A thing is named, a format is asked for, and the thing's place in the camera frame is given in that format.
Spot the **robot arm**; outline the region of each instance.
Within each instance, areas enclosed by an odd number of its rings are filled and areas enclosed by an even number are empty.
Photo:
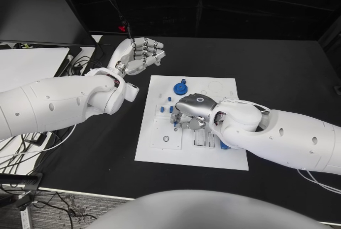
[[[138,88],[122,77],[138,74],[153,63],[158,65],[164,52],[158,49],[163,44],[147,38],[137,38],[135,44],[131,41],[119,43],[108,68],[92,69],[85,76],[43,79],[0,93],[0,139],[57,130],[92,115],[112,115],[124,99],[134,100]],[[144,47],[135,46],[141,41],[147,41]],[[148,53],[150,42],[156,53]],[[134,49],[144,54],[140,60]]]
[[[212,102],[199,94],[182,98],[170,122],[174,123],[173,118],[183,113],[192,120],[189,124],[176,123],[177,127],[193,130],[208,127],[231,148],[247,149],[287,167],[341,175],[339,127],[296,113],[258,111],[254,105],[238,100]]]

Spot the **black tabletop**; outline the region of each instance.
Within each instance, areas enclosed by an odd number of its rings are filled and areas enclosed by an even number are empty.
[[[104,36],[105,66],[124,37]],[[341,126],[338,78],[316,41],[153,37],[164,44],[161,65],[125,81],[138,88],[114,115],[92,116],[43,162],[40,187],[140,197],[197,189],[249,196],[317,221],[341,223],[341,195],[306,181],[296,170],[247,152],[248,171],[134,161],[151,75],[235,78],[238,98]],[[313,173],[341,188],[341,176]]]

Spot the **power strip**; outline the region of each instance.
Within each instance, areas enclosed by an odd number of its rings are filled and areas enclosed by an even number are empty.
[[[23,229],[33,229],[31,227],[31,220],[30,220],[30,209],[28,207],[25,207],[25,209],[23,211],[20,211],[21,214],[21,225],[23,225]]]

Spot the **black wall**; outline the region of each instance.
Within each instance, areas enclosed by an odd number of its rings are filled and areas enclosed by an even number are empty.
[[[72,0],[91,31],[119,32],[108,0]],[[317,40],[341,0],[117,0],[134,35]]]

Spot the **computer monitor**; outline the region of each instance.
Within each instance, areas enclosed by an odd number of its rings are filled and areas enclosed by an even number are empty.
[[[0,1],[0,41],[95,46],[69,0]]]

